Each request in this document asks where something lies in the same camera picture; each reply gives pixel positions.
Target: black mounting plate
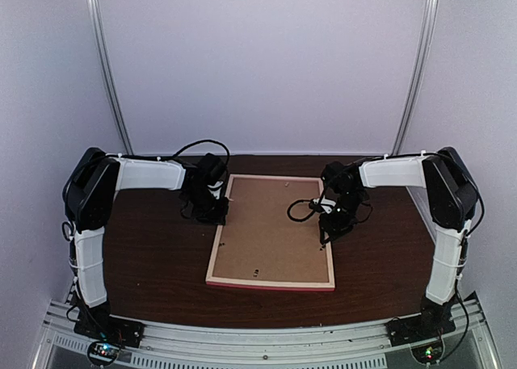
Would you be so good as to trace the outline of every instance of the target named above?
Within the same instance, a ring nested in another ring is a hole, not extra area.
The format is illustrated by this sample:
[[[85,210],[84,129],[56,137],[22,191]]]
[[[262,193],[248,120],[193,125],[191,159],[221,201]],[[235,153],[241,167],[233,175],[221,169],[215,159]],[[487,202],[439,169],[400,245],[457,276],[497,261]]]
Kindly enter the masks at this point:
[[[142,334],[144,333],[144,325],[136,321],[128,321],[126,319],[109,317],[109,328],[113,330],[120,330],[122,336],[122,346],[140,347]],[[103,339],[97,331],[84,327],[80,323],[76,323],[74,332],[79,335],[84,335],[93,339]]]
[[[400,346],[407,343],[415,343],[425,339],[438,337],[437,329],[443,329],[442,334],[451,333],[456,330],[453,321],[442,321],[435,329],[425,330],[422,328],[421,315],[408,318],[395,318],[386,324],[391,346]]]

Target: brown table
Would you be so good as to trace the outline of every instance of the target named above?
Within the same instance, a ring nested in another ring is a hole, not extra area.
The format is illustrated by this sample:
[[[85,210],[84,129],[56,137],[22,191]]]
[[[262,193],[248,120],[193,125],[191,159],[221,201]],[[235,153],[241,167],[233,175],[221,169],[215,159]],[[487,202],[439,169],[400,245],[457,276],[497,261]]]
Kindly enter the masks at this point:
[[[355,159],[236,156],[230,171],[318,177],[329,161]],[[336,290],[288,292],[208,286],[216,228],[182,219],[177,191],[122,191],[104,238],[112,312],[233,328],[342,325],[417,312],[431,274],[431,238],[405,188],[369,194],[369,221],[332,245]]]

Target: black cable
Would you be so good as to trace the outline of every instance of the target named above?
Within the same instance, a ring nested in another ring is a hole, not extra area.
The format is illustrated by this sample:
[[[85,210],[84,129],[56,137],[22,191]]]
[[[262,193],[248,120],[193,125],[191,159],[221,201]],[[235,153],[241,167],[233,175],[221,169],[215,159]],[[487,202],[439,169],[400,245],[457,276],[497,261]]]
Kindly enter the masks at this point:
[[[458,341],[458,343],[456,343],[456,346],[454,346],[454,348],[452,348],[452,350],[449,351],[448,354],[445,357],[440,359],[439,363],[442,363],[443,361],[448,359],[458,349],[458,347],[460,347],[461,343],[465,340],[465,337],[467,336],[467,332],[469,331],[469,325],[470,325],[469,312],[467,311],[467,308],[465,307],[465,305],[463,303],[463,300],[461,299],[460,292],[458,291],[458,282],[459,281],[457,280],[456,284],[454,285],[454,291],[456,293],[456,297],[458,298],[458,302],[460,303],[460,306],[463,309],[463,312],[465,314],[465,318],[467,320],[467,324],[465,325],[465,330],[464,330],[463,334],[461,334],[461,338]]]
[[[70,313],[77,307],[77,305],[75,304],[74,306],[70,307],[68,310],[66,310],[66,319],[68,319],[70,322],[73,322],[73,323],[78,323],[77,320],[74,320],[74,319],[71,319],[70,318]]]
[[[69,233],[67,234],[66,231],[65,231],[65,228],[68,228],[69,230]],[[65,240],[67,240],[68,242],[70,242],[70,239],[69,239],[69,235],[70,236],[73,236],[75,232],[75,229],[74,229],[74,224],[72,224],[71,222],[69,221],[65,221],[61,224],[61,233],[63,233],[63,237],[65,238]]]
[[[305,216],[303,218],[296,218],[295,216],[293,216],[291,214],[291,209],[294,208],[296,205],[298,205],[300,203],[311,203],[311,202],[312,202],[311,199],[298,199],[297,201],[294,201],[293,203],[291,203],[289,205],[289,208],[288,208],[288,217],[289,217],[289,219],[292,220],[292,221],[295,221],[295,222],[305,222],[310,217],[314,216],[314,214],[316,213],[315,209],[313,209],[307,216]]]
[[[203,139],[203,140],[195,141],[193,143],[190,143],[189,145],[184,146],[183,148],[178,150],[173,155],[171,155],[169,157],[162,157],[162,159],[165,160],[165,161],[173,161],[175,158],[177,158],[183,152],[187,151],[190,147],[194,147],[195,145],[202,145],[203,143],[212,143],[213,145],[219,145],[220,147],[222,147],[225,150],[225,152],[226,152],[226,162],[225,162],[225,164],[226,164],[226,166],[228,166],[228,164],[229,164],[229,157],[230,157],[230,153],[229,153],[228,147],[226,147],[220,141],[213,140],[213,139]]]

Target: robotic arm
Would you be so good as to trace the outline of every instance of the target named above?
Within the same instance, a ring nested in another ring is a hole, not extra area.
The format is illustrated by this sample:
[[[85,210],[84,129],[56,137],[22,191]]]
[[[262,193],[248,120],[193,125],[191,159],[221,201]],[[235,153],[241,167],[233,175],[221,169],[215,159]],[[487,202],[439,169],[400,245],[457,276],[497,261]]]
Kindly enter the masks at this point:
[[[118,191],[124,189],[181,190],[191,217],[207,224],[224,224],[228,200],[221,198],[226,164],[210,153],[196,165],[160,157],[106,155],[88,149],[64,190],[65,214],[69,219],[65,236],[70,241],[70,265],[75,274],[79,318],[75,332],[108,338],[118,334],[118,343],[138,346],[141,324],[109,317],[110,308],[103,279],[104,226],[111,215]]]
[[[438,153],[384,156],[350,165],[335,161],[325,167],[321,178],[325,189],[320,198],[309,201],[311,213],[301,219],[291,216],[291,208],[305,202],[299,200],[289,207],[288,215],[292,220],[303,221],[315,212],[320,213],[322,245],[349,233],[360,222],[356,218],[359,206],[370,206],[365,202],[366,189],[386,186],[427,189],[436,243],[431,278],[422,298],[422,315],[391,321],[388,329],[393,346],[436,337],[437,330],[453,331],[450,308],[457,294],[456,282],[464,267],[475,206],[480,199],[458,152],[447,147]],[[335,201],[325,198],[329,189],[337,195]]]

